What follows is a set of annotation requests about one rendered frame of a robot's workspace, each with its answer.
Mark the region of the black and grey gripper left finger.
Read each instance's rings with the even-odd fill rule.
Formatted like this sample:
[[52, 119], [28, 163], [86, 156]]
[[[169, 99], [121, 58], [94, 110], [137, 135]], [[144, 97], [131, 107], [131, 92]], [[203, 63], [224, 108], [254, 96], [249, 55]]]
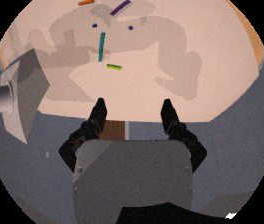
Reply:
[[73, 132], [69, 136], [69, 140], [59, 148], [60, 156], [73, 173], [77, 160], [75, 156], [77, 149], [87, 140], [99, 139], [98, 135], [103, 132], [107, 116], [107, 109], [103, 98], [98, 98], [91, 114], [89, 119], [81, 124], [81, 128]]

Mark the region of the purple rod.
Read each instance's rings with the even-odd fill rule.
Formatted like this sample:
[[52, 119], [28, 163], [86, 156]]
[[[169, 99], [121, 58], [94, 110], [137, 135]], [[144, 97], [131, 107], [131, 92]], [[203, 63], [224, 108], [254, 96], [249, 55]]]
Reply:
[[115, 10], [113, 10], [110, 14], [111, 15], [115, 15], [119, 10], [121, 10], [124, 6], [126, 6], [128, 3], [130, 3], [131, 1], [126, 0], [125, 2], [123, 2], [121, 5], [119, 5]]

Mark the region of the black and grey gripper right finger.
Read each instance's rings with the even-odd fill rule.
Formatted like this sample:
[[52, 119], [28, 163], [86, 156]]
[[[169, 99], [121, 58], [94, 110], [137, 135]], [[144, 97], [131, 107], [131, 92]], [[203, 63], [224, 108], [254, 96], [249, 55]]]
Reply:
[[187, 130], [185, 123], [179, 121], [175, 112], [170, 99], [165, 99], [160, 112], [164, 132], [169, 135], [168, 139], [181, 141], [189, 149], [192, 173], [194, 173], [207, 156], [207, 150], [198, 142], [198, 138]]

